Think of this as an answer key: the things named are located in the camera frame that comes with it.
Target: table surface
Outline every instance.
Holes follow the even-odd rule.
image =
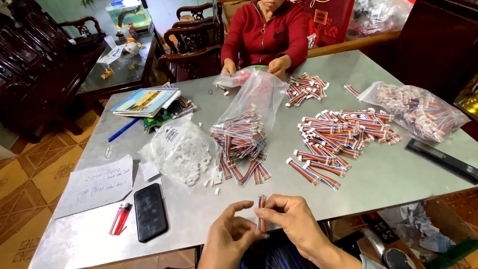
[[[287,108],[284,106],[286,98],[283,99],[276,115],[273,133],[269,135],[268,157],[264,162],[272,174],[271,179],[261,185],[255,185],[253,180],[249,180],[243,187],[238,186],[234,180],[228,180],[220,185],[221,194],[216,196],[214,188],[200,186],[193,190],[163,177],[164,204],[169,223],[166,233],[147,243],[138,242],[136,214],[132,210],[126,221],[128,228],[120,236],[108,235],[114,216],[122,203],[117,202],[50,220],[30,268],[90,267],[203,244],[210,225],[227,205],[241,200],[256,201],[261,193],[301,195],[306,198],[315,218],[325,220],[473,187],[434,163],[406,151],[405,146],[412,135],[395,123],[392,123],[391,127],[403,137],[403,141],[394,146],[372,142],[357,160],[350,160],[353,169],[347,172],[345,178],[321,170],[342,184],[338,191],[322,183],[312,186],[285,163],[287,158],[293,157],[295,149],[305,150],[297,130],[301,118],[313,117],[325,109],[338,111],[370,107],[369,104],[359,102],[344,89],[345,84],[351,84],[356,90],[363,91],[378,80],[401,83],[360,51],[307,59],[294,74],[303,72],[318,75],[324,81],[330,82],[330,87],[326,91],[326,98],[321,101],[306,100],[300,107]],[[224,96],[222,90],[213,87],[213,80],[214,77],[209,77],[174,85],[180,88],[185,97],[194,100],[198,105],[193,121],[202,122],[202,130],[206,133],[209,133],[211,125],[222,115],[237,93],[237,90],[232,90],[228,96]],[[113,115],[109,111],[128,95],[129,93],[125,92],[111,97],[76,170],[110,163],[126,154],[133,156],[134,170],[138,170],[137,164],[141,159],[138,150],[149,142],[153,135],[145,134],[142,124],[135,124],[112,143],[106,142],[111,134],[130,121],[129,118]],[[113,145],[112,157],[106,159],[104,155],[109,145]],[[478,167],[478,143],[462,130],[458,130],[436,148]],[[246,171],[248,166],[248,161],[238,164],[240,171]],[[133,191],[124,201],[133,203],[134,192],[154,182],[144,181],[141,174],[136,175]],[[253,209],[243,210],[238,215],[257,221]]]
[[[140,53],[138,55],[122,55],[118,60],[112,62],[109,67],[111,68],[113,74],[107,79],[101,78],[101,72],[105,71],[105,67],[102,64],[96,63],[85,79],[84,84],[82,84],[78,90],[78,94],[115,87],[125,83],[141,80],[148,55],[151,51],[154,51],[154,48],[151,48],[153,39],[153,33],[139,35],[136,42],[139,42],[146,47],[140,49]],[[125,43],[126,39],[116,41],[116,45],[122,45]],[[108,46],[105,51],[103,51],[101,57],[105,56],[110,51],[111,47]]]

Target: blue pen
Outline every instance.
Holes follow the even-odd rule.
[[[116,137],[120,136],[122,133],[124,133],[126,130],[128,130],[133,124],[135,124],[137,121],[139,121],[140,118],[134,118],[130,123],[128,123],[126,126],[124,126],[121,130],[117,131],[116,134],[112,135],[110,138],[108,138],[108,142],[111,142],[116,139]]]

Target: phone screen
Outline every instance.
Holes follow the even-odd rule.
[[[146,242],[166,231],[168,226],[158,183],[135,192],[134,205],[140,242]]]

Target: plastic bag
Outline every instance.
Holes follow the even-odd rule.
[[[237,71],[234,76],[231,76],[226,71],[222,71],[212,84],[230,88],[241,86],[247,81],[253,71],[254,68],[244,68]]]
[[[275,114],[289,84],[273,74],[255,70],[211,132],[255,145],[274,125]]]
[[[347,38],[399,31],[405,25],[413,4],[408,0],[356,0],[347,29]]]
[[[165,123],[140,150],[162,174],[187,186],[194,186],[200,178],[214,180],[222,153],[219,144],[192,123],[191,116]]]
[[[307,37],[308,49],[314,48],[315,38],[317,38],[316,33],[313,33],[313,34],[311,34],[310,36]]]
[[[457,108],[415,86],[396,86],[377,81],[357,98],[385,108],[395,115],[396,123],[426,140],[442,142],[470,121]]]

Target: lighter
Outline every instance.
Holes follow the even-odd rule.
[[[121,232],[124,230],[123,226],[126,222],[126,219],[128,218],[128,215],[130,214],[130,203],[124,203],[122,204],[118,212],[116,213],[115,220],[113,222],[113,225],[111,226],[111,229],[109,230],[110,235],[120,235]]]

